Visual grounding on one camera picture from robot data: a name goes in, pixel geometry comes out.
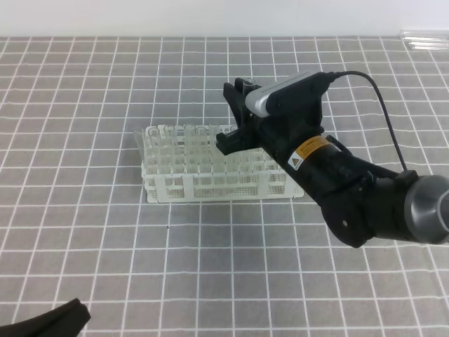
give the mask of gray grid mat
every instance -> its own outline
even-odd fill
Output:
[[[361,70],[409,167],[449,176],[449,53],[393,37],[11,38],[0,51],[0,325],[79,297],[88,337],[449,334],[447,246],[347,248],[307,197],[148,205],[131,133],[228,124],[234,77]],[[400,169],[363,79],[323,100],[329,133]]]

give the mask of yellow warning sticker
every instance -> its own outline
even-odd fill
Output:
[[[323,136],[312,137],[303,142],[290,156],[288,163],[298,170],[302,162],[315,150],[330,144]]]

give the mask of test tube rack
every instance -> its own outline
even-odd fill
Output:
[[[236,126],[146,128],[137,137],[149,203],[302,197],[302,189],[262,149],[224,156],[216,135]]]

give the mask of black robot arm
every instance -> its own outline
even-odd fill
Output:
[[[323,137],[321,96],[338,77],[362,74],[380,97],[404,171],[359,159]],[[217,136],[230,154],[263,148],[321,207],[333,234],[360,247],[373,237],[439,244],[449,238],[449,180],[406,169],[374,81],[358,72],[295,74],[271,86],[236,79],[223,95],[238,129]]]

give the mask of glass test tube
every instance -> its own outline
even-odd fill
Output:
[[[150,148],[152,149],[152,159],[151,159],[151,166],[152,166],[152,173],[159,172],[159,163],[161,161],[161,134],[159,132],[159,129],[155,126],[152,126],[148,129],[148,139]]]
[[[182,167],[182,157],[180,156],[177,142],[177,129],[173,125],[165,125],[163,131],[166,137],[166,146],[168,148],[173,173],[182,173],[184,172],[184,168]]]
[[[136,137],[136,141],[138,138],[142,138],[142,149],[143,149],[143,153],[141,154],[142,157],[142,162],[145,166],[145,169],[148,170],[149,166],[152,163],[152,157],[153,157],[153,149],[151,148],[151,144],[149,142],[149,136],[147,131],[143,131],[142,133],[140,132],[134,132],[134,135]]]
[[[199,171],[200,173],[210,173],[210,150],[208,146],[208,132],[204,126],[196,127],[196,137],[198,140],[198,158],[199,158]],[[201,183],[209,185],[212,183],[211,178],[201,178]]]
[[[242,172],[251,172],[253,170],[252,166],[253,156],[251,151],[245,151],[241,155],[240,169]]]
[[[230,131],[237,130],[237,125],[232,125]],[[230,184],[235,184],[239,180],[237,178],[238,172],[239,172],[239,158],[240,152],[236,152],[233,154],[228,154],[226,156],[226,171],[227,171],[227,182]]]
[[[184,142],[185,142],[185,155],[187,173],[198,172],[198,158],[196,157],[196,134],[195,127],[193,125],[186,125],[184,127]]]
[[[225,156],[217,148],[217,134],[221,132],[218,125],[209,125],[209,137],[210,137],[210,162],[212,164],[213,173],[224,173],[225,168]],[[225,183],[225,177],[215,175],[213,182],[217,185]]]

